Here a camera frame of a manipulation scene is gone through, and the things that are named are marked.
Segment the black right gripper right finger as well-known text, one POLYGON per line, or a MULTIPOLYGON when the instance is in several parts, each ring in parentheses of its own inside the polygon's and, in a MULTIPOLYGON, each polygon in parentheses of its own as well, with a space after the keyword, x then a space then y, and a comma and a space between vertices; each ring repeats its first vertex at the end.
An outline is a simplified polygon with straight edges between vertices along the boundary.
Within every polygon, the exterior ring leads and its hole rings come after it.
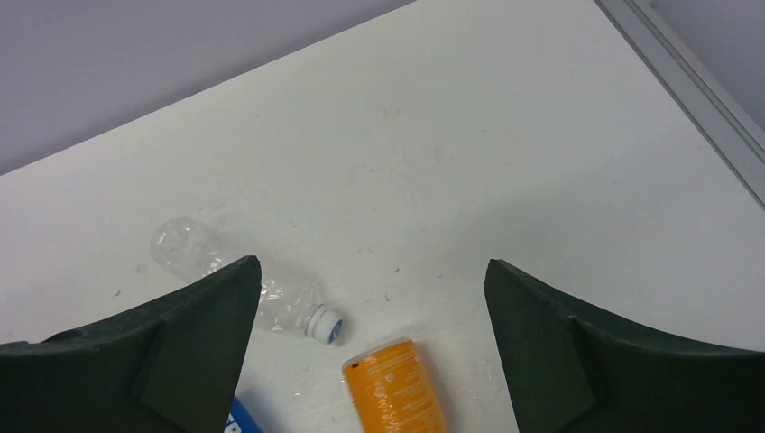
POLYGON ((522 432, 761 432, 764 355, 647 327, 491 260, 484 296, 522 432))

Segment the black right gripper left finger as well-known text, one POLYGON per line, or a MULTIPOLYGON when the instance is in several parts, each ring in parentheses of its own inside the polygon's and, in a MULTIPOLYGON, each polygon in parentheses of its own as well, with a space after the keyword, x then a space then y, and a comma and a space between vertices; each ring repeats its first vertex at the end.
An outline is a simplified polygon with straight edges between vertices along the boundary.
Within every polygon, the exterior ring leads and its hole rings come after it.
POLYGON ((2 345, 2 431, 222 431, 261 278, 245 256, 112 317, 2 345))

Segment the Pepsi bottle blue label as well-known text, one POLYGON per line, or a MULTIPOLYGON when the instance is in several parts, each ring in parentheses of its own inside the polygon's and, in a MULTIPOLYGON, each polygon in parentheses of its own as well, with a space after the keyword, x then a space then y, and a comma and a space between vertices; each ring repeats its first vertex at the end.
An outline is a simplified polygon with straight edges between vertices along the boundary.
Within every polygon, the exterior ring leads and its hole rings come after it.
POLYGON ((226 419, 225 433, 262 433, 243 403, 234 397, 226 419))

